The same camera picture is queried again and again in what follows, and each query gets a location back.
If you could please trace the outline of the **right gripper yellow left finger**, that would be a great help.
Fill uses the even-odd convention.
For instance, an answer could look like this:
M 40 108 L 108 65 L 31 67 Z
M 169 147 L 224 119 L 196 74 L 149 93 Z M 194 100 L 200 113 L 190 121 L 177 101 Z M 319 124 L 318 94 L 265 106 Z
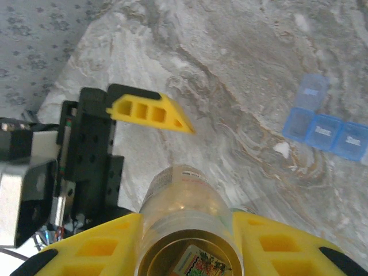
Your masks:
M 45 247 L 11 275 L 134 275 L 142 233 L 131 213 Z

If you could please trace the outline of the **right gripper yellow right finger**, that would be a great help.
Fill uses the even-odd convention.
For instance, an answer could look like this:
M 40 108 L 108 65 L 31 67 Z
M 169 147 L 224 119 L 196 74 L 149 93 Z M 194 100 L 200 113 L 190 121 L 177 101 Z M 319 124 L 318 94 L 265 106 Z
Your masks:
M 233 213 L 245 275 L 367 275 L 338 246 L 286 224 Z

